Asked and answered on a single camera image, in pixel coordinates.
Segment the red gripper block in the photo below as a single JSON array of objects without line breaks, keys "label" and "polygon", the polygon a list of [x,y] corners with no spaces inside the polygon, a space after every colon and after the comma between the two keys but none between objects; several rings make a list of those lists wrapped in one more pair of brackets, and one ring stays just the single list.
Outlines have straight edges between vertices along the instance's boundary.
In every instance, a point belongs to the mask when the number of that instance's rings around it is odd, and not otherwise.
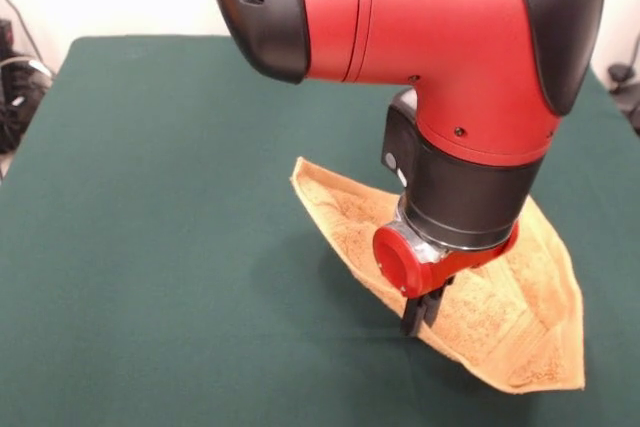
[{"label": "red gripper block", "polygon": [[373,236],[374,258],[383,276],[406,298],[401,332],[416,336],[424,321],[432,326],[446,289],[465,269],[485,265],[508,252],[519,235],[519,225],[508,240],[492,249],[459,251],[437,247],[421,239],[406,223],[392,221]]}]

